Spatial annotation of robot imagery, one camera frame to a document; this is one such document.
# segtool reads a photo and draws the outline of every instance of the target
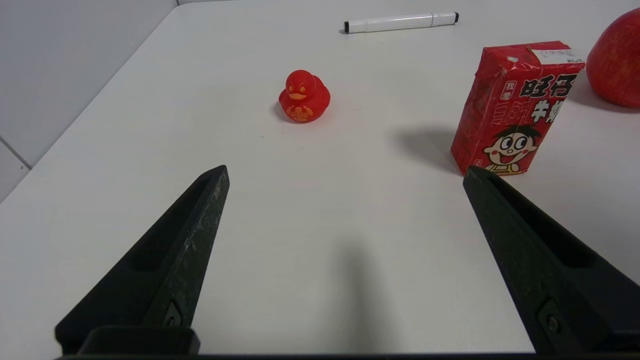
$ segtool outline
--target rubber duck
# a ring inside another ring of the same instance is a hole
[[[287,78],[280,93],[280,105],[296,122],[312,122],[329,106],[331,95],[322,81],[306,70],[296,70]]]

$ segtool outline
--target white table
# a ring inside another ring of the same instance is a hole
[[[586,54],[639,1],[223,1],[176,8],[0,206],[0,353],[59,354],[53,327],[205,170],[231,189],[196,318],[202,352],[532,351],[452,164],[481,49]],[[455,26],[342,22],[457,11]],[[288,73],[332,93],[283,121]],[[640,280],[640,115],[584,78],[526,196]]]

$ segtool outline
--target red apple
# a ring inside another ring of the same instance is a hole
[[[640,8],[618,17],[587,57],[587,78],[603,99],[640,108]]]

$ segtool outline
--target white marker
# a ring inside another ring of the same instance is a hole
[[[410,16],[378,17],[344,22],[344,33],[371,33],[373,31],[430,28],[453,25],[458,22],[458,13],[423,13]]]

